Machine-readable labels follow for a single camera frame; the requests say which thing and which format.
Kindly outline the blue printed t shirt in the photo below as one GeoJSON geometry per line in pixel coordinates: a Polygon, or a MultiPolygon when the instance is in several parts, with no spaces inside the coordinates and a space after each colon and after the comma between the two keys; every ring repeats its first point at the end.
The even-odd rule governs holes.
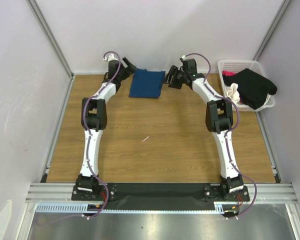
{"type": "Polygon", "coordinates": [[[148,71],[137,69],[129,90],[130,98],[158,99],[161,95],[165,71],[148,71]]]}

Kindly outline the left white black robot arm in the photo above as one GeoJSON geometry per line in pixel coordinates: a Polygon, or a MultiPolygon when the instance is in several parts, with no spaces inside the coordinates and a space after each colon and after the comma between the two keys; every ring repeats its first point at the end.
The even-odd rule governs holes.
{"type": "Polygon", "coordinates": [[[122,60],[111,53],[105,58],[108,71],[95,94],[85,97],[81,103],[81,125],[84,129],[84,154],[79,175],[73,187],[71,199],[91,201],[101,199],[106,188],[99,176],[99,150],[104,129],[108,124],[107,102],[114,96],[121,82],[132,75],[137,67],[126,57],[122,60]]]}

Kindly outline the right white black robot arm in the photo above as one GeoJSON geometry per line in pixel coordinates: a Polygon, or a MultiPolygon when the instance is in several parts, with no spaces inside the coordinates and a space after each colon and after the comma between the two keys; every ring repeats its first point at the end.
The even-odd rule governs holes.
{"type": "Polygon", "coordinates": [[[171,66],[165,80],[170,88],[181,89],[183,85],[187,85],[206,103],[205,125],[212,133],[217,146],[221,180],[217,193],[210,197],[234,201],[244,189],[244,181],[237,166],[232,144],[233,105],[231,101],[217,93],[206,76],[198,73],[195,59],[183,56],[180,61],[180,67],[171,66]]]}

